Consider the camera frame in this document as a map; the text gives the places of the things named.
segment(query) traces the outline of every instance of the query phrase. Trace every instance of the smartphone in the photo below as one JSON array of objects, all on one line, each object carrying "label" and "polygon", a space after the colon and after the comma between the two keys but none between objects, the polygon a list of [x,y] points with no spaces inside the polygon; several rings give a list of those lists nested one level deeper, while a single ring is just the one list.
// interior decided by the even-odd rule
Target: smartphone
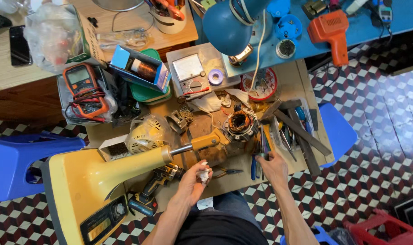
[{"label": "smartphone", "polygon": [[33,64],[30,48],[28,48],[28,42],[24,38],[24,27],[25,26],[15,26],[10,27],[9,30],[12,66]]}]

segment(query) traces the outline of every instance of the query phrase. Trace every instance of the black shirt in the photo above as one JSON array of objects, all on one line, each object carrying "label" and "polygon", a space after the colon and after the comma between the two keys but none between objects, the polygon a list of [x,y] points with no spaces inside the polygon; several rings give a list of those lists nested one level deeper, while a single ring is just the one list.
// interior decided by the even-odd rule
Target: black shirt
[{"label": "black shirt", "polygon": [[189,215],[176,245],[268,245],[261,231],[247,220],[221,212]]}]

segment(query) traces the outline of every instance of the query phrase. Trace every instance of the yellow electric fan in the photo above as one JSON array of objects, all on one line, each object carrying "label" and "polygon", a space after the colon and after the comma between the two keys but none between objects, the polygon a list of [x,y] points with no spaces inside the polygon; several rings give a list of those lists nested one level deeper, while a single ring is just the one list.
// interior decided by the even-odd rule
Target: yellow electric fan
[{"label": "yellow electric fan", "polygon": [[180,148],[158,146],[110,162],[106,162],[97,149],[53,156],[41,170],[59,244],[103,243],[124,222],[128,213],[123,181],[171,163],[174,155],[205,147],[223,150],[228,143],[215,129]]},{"label": "yellow electric fan", "polygon": [[163,134],[163,128],[161,127],[160,122],[157,120],[147,120],[143,122],[141,125],[136,127],[130,135],[131,138],[128,141],[129,152],[135,155],[162,147],[164,145],[163,141],[156,139],[156,136],[159,134]]}]

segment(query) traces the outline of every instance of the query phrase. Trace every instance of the blue plastic stool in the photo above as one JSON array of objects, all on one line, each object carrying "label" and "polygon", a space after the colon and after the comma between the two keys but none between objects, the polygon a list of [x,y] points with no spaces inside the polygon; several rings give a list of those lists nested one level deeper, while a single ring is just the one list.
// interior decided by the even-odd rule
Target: blue plastic stool
[{"label": "blue plastic stool", "polygon": [[318,108],[335,157],[333,162],[321,167],[330,167],[354,145],[357,134],[331,103],[318,104]]},{"label": "blue plastic stool", "polygon": [[[39,138],[54,139],[43,142]],[[85,146],[81,138],[67,138],[49,132],[0,138],[0,201],[44,191],[43,184],[26,181],[27,170],[35,161]]]},{"label": "blue plastic stool", "polygon": [[[314,235],[318,242],[327,242],[329,245],[338,245],[334,239],[332,239],[326,231],[320,227],[315,226],[315,228],[320,232],[319,234]],[[287,241],[285,240],[285,236],[282,236],[279,241],[280,245],[287,245]]]}]

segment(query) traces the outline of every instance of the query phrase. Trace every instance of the workbench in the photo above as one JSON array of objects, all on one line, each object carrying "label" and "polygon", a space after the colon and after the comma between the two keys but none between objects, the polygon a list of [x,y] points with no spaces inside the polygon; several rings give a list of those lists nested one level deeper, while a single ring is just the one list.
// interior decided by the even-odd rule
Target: workbench
[{"label": "workbench", "polygon": [[[111,32],[113,17],[117,12],[102,9],[92,0],[69,0],[69,3],[85,17],[95,17],[98,20],[96,33]],[[148,11],[147,4],[142,4],[134,10],[117,15],[114,30],[148,28],[153,21]],[[3,16],[9,18],[14,26],[24,24],[24,17],[18,13]],[[184,30],[174,35],[164,34],[155,25],[152,26],[148,33],[153,39],[144,49],[154,48],[165,59],[167,52],[189,47],[190,42],[198,39],[198,34],[191,11],[187,11],[186,19]],[[106,61],[111,60],[112,53],[113,51],[104,52]],[[8,28],[0,29],[0,120],[40,120],[40,123],[50,124],[62,119],[54,74],[41,70],[35,64],[13,67]]]},{"label": "workbench", "polygon": [[[319,130],[316,131],[316,138],[320,140],[325,146],[327,146],[330,150],[332,149],[329,143],[329,139],[326,134],[326,130],[323,126],[323,121],[320,116],[320,112],[318,110],[318,104],[315,100],[315,95],[309,81],[309,77],[307,74],[307,69],[304,61],[296,60],[290,63],[281,64],[274,66],[272,68],[276,75],[278,82],[280,82],[281,92],[280,92],[280,99],[282,101],[286,101],[293,98],[305,98],[307,100],[308,106],[310,109],[317,109],[318,114],[318,127]],[[179,104],[176,102],[176,98],[172,98],[172,100],[160,103],[157,105],[153,105],[149,107],[151,113],[157,113],[160,115],[168,115],[173,110],[179,108]],[[195,113],[195,121],[192,124],[196,123],[196,120],[200,121],[208,121],[211,122],[211,119],[206,113],[199,112]],[[111,139],[117,136],[122,136],[124,134],[129,133],[129,125],[118,127],[118,128],[111,128],[110,124],[101,124],[96,126],[87,126],[87,135],[89,137],[90,145],[89,147],[95,148],[99,147],[103,141],[107,139]],[[330,163],[334,161],[333,154],[325,157],[315,148],[312,148],[317,159],[317,163],[319,165]],[[294,162],[291,155],[284,151],[281,148],[276,148],[276,151],[280,153],[286,162],[288,163],[288,170],[289,174],[293,174],[297,171],[302,171],[307,169],[307,165],[303,158],[303,155],[300,151],[296,151],[295,155],[297,158],[297,162]],[[212,196],[217,196],[226,192],[238,190],[250,185],[262,183],[262,179],[256,179],[252,181],[250,177],[250,167],[251,167],[252,157],[249,154],[242,154],[235,157],[229,157],[224,164],[220,164],[221,167],[225,167],[227,169],[237,169],[243,170],[242,173],[233,174],[224,176],[220,179],[210,181],[208,187],[204,190],[204,193],[201,197],[208,198]],[[183,166],[183,160],[181,159],[181,155],[174,156],[174,164],[178,164],[179,166]],[[127,191],[135,191],[141,192],[143,187],[145,186],[146,182],[150,178],[150,172],[142,174],[140,176],[136,176],[130,180],[124,182],[125,189]],[[166,187],[159,187],[157,191],[155,191],[154,195],[158,202],[158,211],[162,212],[166,209],[167,203],[169,202],[170,198],[176,193],[178,188],[178,181],[171,181],[168,186]],[[139,214],[136,212],[136,216],[129,214],[126,218],[126,221],[131,221],[134,219],[142,219],[144,215]]]},{"label": "workbench", "polygon": [[[291,0],[291,9],[289,14],[295,15],[302,22],[303,31],[302,35],[297,38],[298,46],[296,47],[296,54],[290,59],[281,59],[276,55],[276,45],[279,39],[275,37],[273,33],[269,35],[266,33],[266,39],[263,41],[260,50],[260,69],[265,67],[274,66],[276,64],[282,64],[290,62],[296,59],[303,59],[326,52],[330,52],[330,46],[327,42],[313,44],[309,38],[307,27],[310,20],[307,18],[302,10],[302,5],[308,0]],[[342,9],[345,10],[352,0],[344,1]],[[399,34],[413,30],[413,0],[401,1],[395,0],[392,2],[393,22],[391,24],[391,30],[393,34]],[[363,42],[369,42],[378,39],[382,28],[372,26],[370,19],[370,10],[361,8],[357,11],[355,17],[348,18],[349,28],[346,31],[347,46],[351,47]],[[271,14],[266,11],[266,16],[272,18]],[[389,36],[388,30],[385,28],[382,37]],[[258,45],[253,46],[254,52],[247,58],[247,61],[239,68],[236,68],[229,64],[226,65],[226,73],[228,76],[236,76],[245,74],[255,70],[257,64],[257,51]]]}]

